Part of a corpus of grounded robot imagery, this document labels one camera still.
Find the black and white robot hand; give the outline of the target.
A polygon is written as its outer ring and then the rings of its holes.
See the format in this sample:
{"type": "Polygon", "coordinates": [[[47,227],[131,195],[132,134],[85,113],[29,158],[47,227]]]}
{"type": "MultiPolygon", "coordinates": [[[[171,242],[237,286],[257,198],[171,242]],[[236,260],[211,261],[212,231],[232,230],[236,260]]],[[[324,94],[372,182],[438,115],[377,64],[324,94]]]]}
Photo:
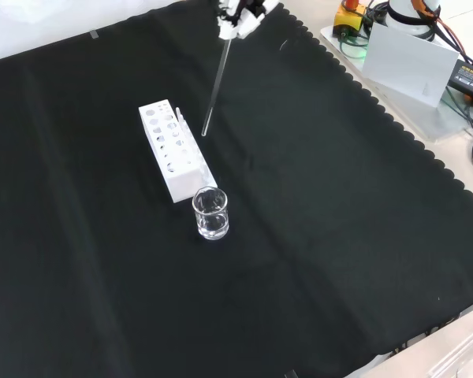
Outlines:
{"type": "Polygon", "coordinates": [[[223,40],[245,39],[278,4],[276,0],[218,1],[218,37],[223,40]]]}

